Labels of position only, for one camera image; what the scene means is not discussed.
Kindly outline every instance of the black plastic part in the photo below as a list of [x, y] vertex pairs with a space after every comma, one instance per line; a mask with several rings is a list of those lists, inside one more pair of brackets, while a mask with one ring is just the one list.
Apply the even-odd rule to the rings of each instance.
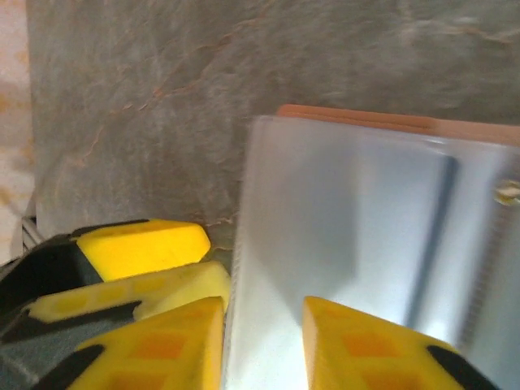
[[110, 320], [113, 322], [132, 320], [133, 311], [140, 304], [141, 301], [133, 301], [125, 303], [124, 305], [112, 306], [107, 309], [65, 318], [52, 323], [45, 323], [39, 319], [30, 317], [28, 310], [22, 310], [19, 316], [11, 321], [11, 325], [8, 329], [0, 336], [0, 341], [3, 344], [15, 343], [101, 320]]
[[0, 313], [43, 295], [102, 281], [75, 241], [56, 236], [0, 271]]
[[100, 344], [75, 351], [31, 387], [32, 390], [66, 390], [103, 353]]
[[24, 313], [27, 311], [27, 306], [34, 301], [25, 302], [7, 313], [0, 313], [0, 346], [2, 346], [2, 335], [22, 320]]
[[437, 345], [430, 345], [427, 350], [465, 390], [498, 390], [461, 355]]
[[93, 232], [94, 230], [98, 230], [101, 228], [111, 228], [114, 226], [122, 226], [122, 225], [131, 225], [134, 223], [144, 223], [149, 222], [149, 219], [134, 219], [132, 221], [125, 221], [125, 222], [116, 222], [116, 223], [106, 223], [103, 225], [94, 225], [94, 226], [87, 226], [87, 227], [80, 227], [79, 229], [76, 229], [74, 232], [71, 233], [71, 238], [78, 238], [80, 236], [83, 236], [84, 234]]

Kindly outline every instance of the gray marble wall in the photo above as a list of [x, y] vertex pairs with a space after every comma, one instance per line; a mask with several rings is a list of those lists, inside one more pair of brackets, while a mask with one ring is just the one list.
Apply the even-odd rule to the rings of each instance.
[[520, 124], [513, 0], [28, 0], [37, 216], [232, 245], [244, 144], [286, 102]]

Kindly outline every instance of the yellow rubber pad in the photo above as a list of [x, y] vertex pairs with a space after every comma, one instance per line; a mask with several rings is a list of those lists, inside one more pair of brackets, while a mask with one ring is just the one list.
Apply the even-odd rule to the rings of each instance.
[[210, 250], [201, 226], [161, 219], [101, 227], [76, 243], [104, 281], [198, 262]]
[[133, 314], [144, 319], [205, 297], [222, 297], [225, 309], [230, 283], [221, 263], [200, 262], [41, 297], [28, 305], [29, 316], [51, 323], [141, 301]]
[[322, 298], [305, 298], [303, 340], [309, 390], [462, 389], [426, 350], [448, 344]]
[[218, 390], [223, 303], [210, 297], [86, 341], [102, 354], [71, 390]]

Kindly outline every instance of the metal plate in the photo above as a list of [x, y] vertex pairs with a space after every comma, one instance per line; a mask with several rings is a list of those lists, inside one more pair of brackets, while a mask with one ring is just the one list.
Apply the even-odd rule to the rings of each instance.
[[[516, 153], [259, 119], [245, 170], [224, 388], [306, 388], [306, 295], [458, 344], [488, 242], [502, 234], [491, 226], [493, 187]], [[496, 380], [490, 367], [485, 373]]]

